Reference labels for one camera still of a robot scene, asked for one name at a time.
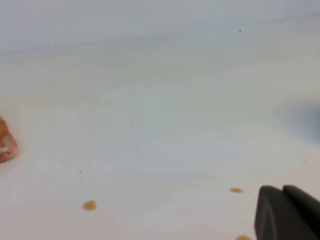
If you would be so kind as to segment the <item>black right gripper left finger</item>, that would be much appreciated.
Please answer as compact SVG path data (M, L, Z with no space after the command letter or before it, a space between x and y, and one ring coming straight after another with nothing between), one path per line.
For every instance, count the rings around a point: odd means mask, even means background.
M258 240L305 240L308 226L285 193L273 186L259 189L254 229Z

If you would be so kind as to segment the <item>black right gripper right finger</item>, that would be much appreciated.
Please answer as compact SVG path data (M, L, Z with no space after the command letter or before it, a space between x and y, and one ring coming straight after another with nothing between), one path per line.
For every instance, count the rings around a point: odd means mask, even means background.
M320 201L294 185L284 185L282 190L297 209L300 219L320 239Z

